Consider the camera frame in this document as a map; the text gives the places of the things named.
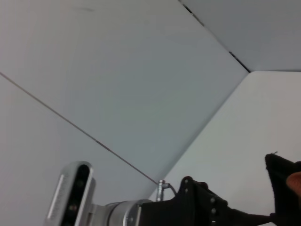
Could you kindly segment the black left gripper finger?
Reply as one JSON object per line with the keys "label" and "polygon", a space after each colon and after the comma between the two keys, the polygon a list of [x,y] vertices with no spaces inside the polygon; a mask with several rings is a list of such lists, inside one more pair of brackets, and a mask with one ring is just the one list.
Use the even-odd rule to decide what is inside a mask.
{"label": "black left gripper finger", "polygon": [[194,182],[195,222],[202,226],[246,226],[245,215],[228,206],[207,183]]}

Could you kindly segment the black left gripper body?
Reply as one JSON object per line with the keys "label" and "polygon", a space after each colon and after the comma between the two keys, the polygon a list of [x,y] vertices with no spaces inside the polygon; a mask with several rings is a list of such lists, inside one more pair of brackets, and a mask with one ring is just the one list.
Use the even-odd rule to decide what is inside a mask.
{"label": "black left gripper body", "polygon": [[208,189],[205,182],[184,177],[170,200],[142,204],[140,226],[208,226],[209,214],[201,207],[197,191]]}

